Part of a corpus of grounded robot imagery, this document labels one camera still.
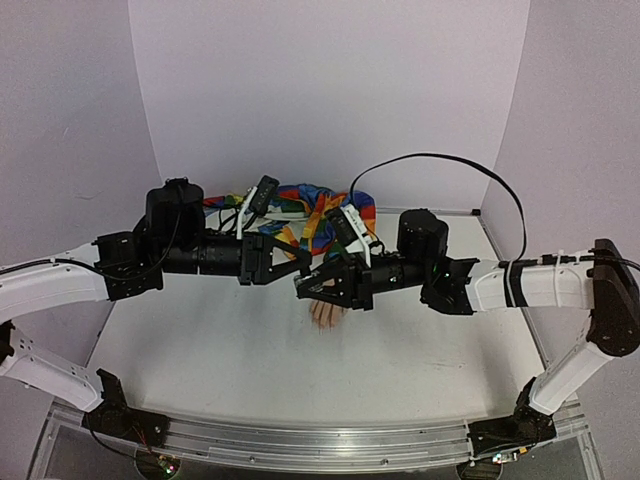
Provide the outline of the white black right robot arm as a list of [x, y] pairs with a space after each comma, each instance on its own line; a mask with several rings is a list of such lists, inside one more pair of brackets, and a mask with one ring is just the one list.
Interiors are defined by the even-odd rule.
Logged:
[[418, 286], [420, 300], [444, 315], [471, 316], [503, 308], [585, 310], [588, 324], [575, 345], [520, 392], [514, 411], [467, 427], [472, 459], [501, 463], [556, 436], [553, 416], [600, 368], [639, 347], [636, 263], [609, 239], [573, 254], [491, 261], [447, 255], [449, 227], [427, 209], [403, 212], [397, 249], [374, 254], [358, 211], [328, 214], [343, 253], [295, 280], [298, 298], [369, 311], [380, 293]]

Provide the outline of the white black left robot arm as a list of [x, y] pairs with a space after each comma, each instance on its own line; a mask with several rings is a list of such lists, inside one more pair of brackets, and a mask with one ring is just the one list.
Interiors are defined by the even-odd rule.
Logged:
[[131, 231], [103, 235], [59, 255], [1, 270], [1, 374], [52, 394], [82, 411], [92, 433], [164, 444], [169, 419], [130, 406], [120, 379], [40, 348], [13, 323], [49, 308], [117, 302], [162, 290], [166, 274], [234, 277], [240, 285], [268, 285], [307, 273], [309, 252], [257, 232], [222, 233], [205, 224], [204, 192], [185, 178], [146, 195], [145, 214]]

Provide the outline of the mannequin hand with nails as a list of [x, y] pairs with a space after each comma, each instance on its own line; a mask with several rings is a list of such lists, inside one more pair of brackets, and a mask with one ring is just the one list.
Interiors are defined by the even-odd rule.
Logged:
[[336, 328], [346, 313], [347, 309], [344, 307], [319, 300], [313, 300], [310, 304], [311, 320], [320, 333]]

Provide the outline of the rainbow striped jacket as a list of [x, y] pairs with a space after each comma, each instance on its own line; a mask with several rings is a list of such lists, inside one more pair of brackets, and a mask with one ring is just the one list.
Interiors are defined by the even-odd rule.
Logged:
[[369, 194], [356, 190], [336, 192], [312, 184], [280, 186], [271, 198], [267, 213], [245, 228], [273, 237], [314, 256], [331, 258], [341, 252], [326, 213], [354, 203], [370, 236], [375, 235], [376, 207]]

